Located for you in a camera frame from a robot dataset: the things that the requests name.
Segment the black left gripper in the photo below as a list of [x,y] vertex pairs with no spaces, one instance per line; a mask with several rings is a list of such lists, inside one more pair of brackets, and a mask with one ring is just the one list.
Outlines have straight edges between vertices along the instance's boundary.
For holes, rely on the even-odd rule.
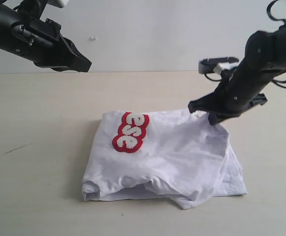
[[92,62],[61,35],[61,25],[49,18],[40,19],[46,5],[47,0],[23,0],[10,10],[9,52],[41,68],[87,73]]

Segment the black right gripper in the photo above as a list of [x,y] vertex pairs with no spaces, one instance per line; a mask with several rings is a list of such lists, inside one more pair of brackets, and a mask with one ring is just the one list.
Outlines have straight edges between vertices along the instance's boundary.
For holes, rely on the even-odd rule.
[[255,71],[241,63],[231,70],[223,70],[220,76],[221,81],[214,92],[188,103],[190,113],[209,112],[210,125],[237,118],[267,102],[265,95],[260,94],[267,85],[267,72]]

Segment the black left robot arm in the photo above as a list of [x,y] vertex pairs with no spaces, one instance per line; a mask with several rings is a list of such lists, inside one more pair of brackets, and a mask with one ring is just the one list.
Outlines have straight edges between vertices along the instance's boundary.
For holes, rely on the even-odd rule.
[[63,8],[66,0],[23,0],[13,9],[4,3],[0,0],[0,50],[57,72],[90,70],[91,61],[62,36],[62,26],[40,19],[46,5]]

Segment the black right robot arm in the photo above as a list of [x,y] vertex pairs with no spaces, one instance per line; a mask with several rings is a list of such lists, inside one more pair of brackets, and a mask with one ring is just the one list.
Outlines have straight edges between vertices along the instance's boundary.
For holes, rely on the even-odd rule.
[[216,125],[267,102],[261,91],[274,79],[286,73],[286,26],[275,32],[257,31],[245,46],[242,60],[235,57],[200,60],[199,73],[216,73],[221,80],[210,94],[191,101],[190,113],[208,112],[211,125]]

